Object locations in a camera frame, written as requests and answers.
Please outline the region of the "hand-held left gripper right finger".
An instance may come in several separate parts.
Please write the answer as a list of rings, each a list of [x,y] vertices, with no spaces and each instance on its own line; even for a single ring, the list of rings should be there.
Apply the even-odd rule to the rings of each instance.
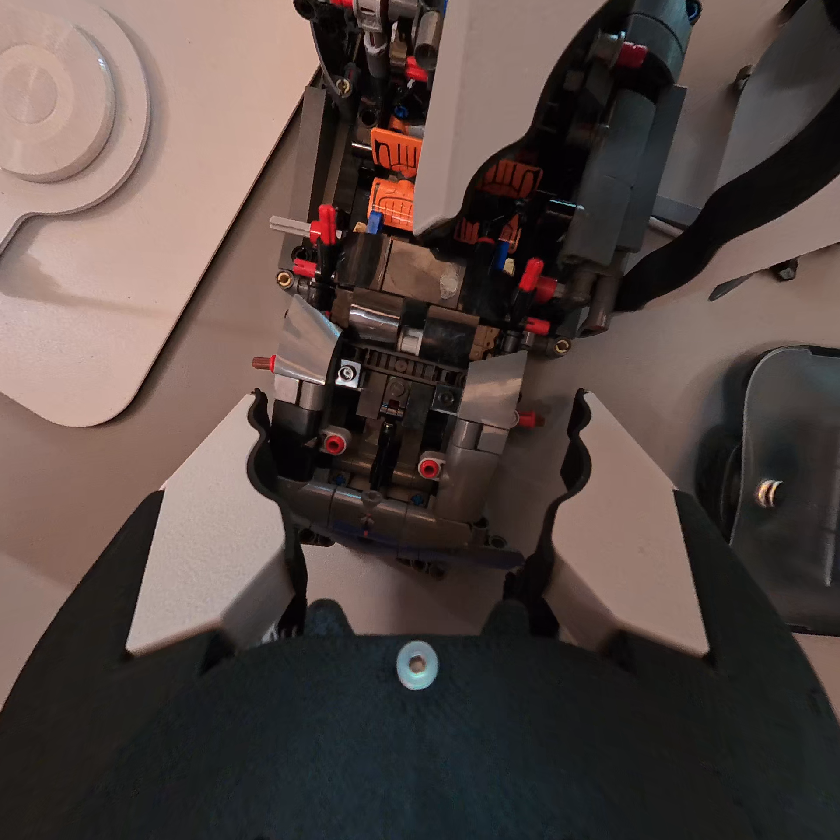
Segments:
[[[591,391],[574,396],[564,492],[505,583],[527,632],[592,652],[628,634],[693,658],[710,651],[676,487]]]

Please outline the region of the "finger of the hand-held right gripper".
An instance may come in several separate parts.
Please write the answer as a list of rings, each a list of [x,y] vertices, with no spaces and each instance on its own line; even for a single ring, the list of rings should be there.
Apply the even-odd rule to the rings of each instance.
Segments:
[[[415,180],[413,234],[455,219],[469,185],[530,130],[596,1],[448,2]]]
[[[707,272],[730,280],[838,243],[838,2],[804,2],[752,69],[714,191],[626,275],[633,312]]]

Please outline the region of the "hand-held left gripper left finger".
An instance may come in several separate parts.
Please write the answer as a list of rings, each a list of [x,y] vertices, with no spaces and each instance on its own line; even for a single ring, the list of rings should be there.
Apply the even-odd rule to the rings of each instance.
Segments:
[[[289,517],[271,486],[267,396],[244,396],[161,487],[126,649],[204,633],[259,645],[296,596]]]

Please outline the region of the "grey lego side panel assembly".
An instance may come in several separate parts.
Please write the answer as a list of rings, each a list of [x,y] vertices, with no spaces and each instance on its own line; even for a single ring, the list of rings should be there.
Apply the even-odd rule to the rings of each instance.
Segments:
[[[620,89],[597,128],[556,262],[563,304],[586,310],[581,337],[610,327],[627,260],[644,241],[686,93],[674,85],[651,101]]]

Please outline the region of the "lego car model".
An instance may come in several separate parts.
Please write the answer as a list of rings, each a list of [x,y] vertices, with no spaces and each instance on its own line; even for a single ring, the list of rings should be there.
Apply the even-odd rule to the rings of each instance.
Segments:
[[[441,576],[514,571],[487,498],[521,407],[528,354],[557,359],[586,310],[557,258],[598,126],[620,89],[678,85],[701,2],[604,2],[554,68],[527,134],[487,162],[461,213],[413,234],[414,192],[448,2],[293,2],[323,109],[341,120],[335,187],[285,235],[271,486],[300,543],[369,550]]]

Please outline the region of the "long grey lego wedge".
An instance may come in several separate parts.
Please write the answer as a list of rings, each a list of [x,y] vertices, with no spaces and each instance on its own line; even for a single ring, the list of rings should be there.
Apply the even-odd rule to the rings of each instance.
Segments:
[[[658,194],[650,217],[651,220],[657,220],[671,228],[686,230],[697,220],[699,214],[698,206]]]

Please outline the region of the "clear round disc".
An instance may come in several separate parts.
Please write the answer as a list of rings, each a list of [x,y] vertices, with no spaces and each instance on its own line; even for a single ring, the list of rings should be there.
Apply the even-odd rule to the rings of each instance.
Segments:
[[[64,18],[9,3],[1,14],[1,167],[25,182],[79,174],[112,131],[116,91],[98,46]]]

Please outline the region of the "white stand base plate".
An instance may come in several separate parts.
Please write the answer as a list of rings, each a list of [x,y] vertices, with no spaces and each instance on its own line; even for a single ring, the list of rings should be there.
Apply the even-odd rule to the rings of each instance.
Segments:
[[[86,169],[2,171],[2,395],[92,427],[136,396],[318,60],[292,2],[2,4],[81,29],[115,87]]]

